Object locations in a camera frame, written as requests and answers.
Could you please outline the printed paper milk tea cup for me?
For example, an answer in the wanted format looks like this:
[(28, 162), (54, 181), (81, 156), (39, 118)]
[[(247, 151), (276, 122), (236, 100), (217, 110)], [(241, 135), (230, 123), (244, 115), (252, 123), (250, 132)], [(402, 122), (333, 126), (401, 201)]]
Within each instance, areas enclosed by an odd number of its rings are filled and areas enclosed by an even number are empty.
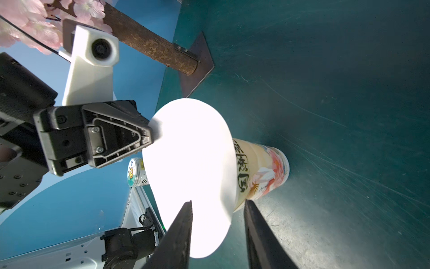
[(233, 139), (238, 199), (235, 210), (244, 207), (246, 200), (258, 200), (283, 185), (290, 174), (290, 164), (279, 149)]

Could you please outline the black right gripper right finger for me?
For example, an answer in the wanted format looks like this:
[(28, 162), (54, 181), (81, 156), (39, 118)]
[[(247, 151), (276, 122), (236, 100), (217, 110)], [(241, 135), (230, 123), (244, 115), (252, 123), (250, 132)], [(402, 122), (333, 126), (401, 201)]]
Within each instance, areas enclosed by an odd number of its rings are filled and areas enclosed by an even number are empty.
[(252, 200), (245, 201), (244, 220), (251, 269), (298, 269)]

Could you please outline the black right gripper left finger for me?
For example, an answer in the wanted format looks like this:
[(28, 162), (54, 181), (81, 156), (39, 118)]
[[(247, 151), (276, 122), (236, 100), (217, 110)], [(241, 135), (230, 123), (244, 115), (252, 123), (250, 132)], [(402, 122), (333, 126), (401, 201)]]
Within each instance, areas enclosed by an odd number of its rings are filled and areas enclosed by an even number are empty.
[(183, 204), (168, 232), (143, 268), (188, 269), (192, 223), (192, 202), (188, 201)]

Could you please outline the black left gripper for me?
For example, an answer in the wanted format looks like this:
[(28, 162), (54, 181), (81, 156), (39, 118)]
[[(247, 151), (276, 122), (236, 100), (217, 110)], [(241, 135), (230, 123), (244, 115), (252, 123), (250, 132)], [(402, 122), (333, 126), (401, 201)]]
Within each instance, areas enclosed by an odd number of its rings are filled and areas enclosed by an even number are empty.
[(47, 173), (63, 176), (87, 160), (103, 168), (153, 144), (134, 100), (56, 106), (57, 92), (1, 53), (1, 210), (34, 191)]

